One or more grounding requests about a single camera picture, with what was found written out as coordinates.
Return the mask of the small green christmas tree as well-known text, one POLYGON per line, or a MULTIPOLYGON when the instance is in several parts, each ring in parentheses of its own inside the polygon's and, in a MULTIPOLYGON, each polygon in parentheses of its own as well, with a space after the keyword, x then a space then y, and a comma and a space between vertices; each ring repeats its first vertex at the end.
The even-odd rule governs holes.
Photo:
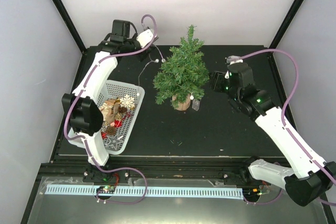
POLYGON ((158 105, 170 100, 173 109, 185 111, 193 100, 200 100, 205 94, 203 86, 209 81, 209 72, 201 51, 204 42, 194 37, 195 28, 190 25, 180 44, 170 48, 171 56, 153 79, 158 105))

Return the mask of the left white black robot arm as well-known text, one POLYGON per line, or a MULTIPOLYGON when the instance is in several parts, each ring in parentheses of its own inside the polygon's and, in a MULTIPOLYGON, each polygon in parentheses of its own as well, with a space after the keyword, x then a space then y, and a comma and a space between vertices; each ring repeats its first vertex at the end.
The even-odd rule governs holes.
POLYGON ((103 115, 97 106, 97 99, 109 75, 118 65, 118 58, 139 55, 147 51, 157 40, 155 18, 148 14, 153 28, 143 27, 143 32, 129 37, 130 22, 116 20, 112 26, 110 40, 104 40, 102 49, 95 54, 84 79, 71 94, 64 94, 62 106, 66 115, 63 135, 68 141, 80 140, 89 164, 95 167, 94 175, 102 182, 108 181, 112 174, 123 170, 112 169, 107 165, 110 155, 101 136, 103 115))

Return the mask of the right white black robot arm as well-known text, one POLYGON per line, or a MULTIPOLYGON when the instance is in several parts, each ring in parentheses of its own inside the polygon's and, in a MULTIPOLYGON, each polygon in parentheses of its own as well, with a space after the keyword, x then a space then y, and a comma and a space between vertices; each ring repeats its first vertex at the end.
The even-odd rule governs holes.
POLYGON ((233 108, 248 116, 275 143, 289 167, 251 158, 238 171, 250 184, 263 180, 286 191, 299 206, 306 206, 335 184, 335 162, 326 162, 300 136, 276 106, 269 93, 257 89, 251 67, 242 61, 228 65, 226 72, 210 73, 210 88, 228 95, 233 108))

